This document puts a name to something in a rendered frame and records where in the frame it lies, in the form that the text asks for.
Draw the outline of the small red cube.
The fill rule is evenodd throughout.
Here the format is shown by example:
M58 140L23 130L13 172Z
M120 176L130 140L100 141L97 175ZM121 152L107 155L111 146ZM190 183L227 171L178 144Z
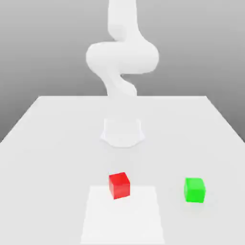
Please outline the small red cube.
M130 181L125 172L109 175L109 190L114 200L130 196Z

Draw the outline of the small green cube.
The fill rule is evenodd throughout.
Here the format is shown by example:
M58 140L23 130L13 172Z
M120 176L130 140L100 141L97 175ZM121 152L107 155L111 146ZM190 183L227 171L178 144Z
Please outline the small green cube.
M201 178L185 178L184 197L186 202L203 203L206 188Z

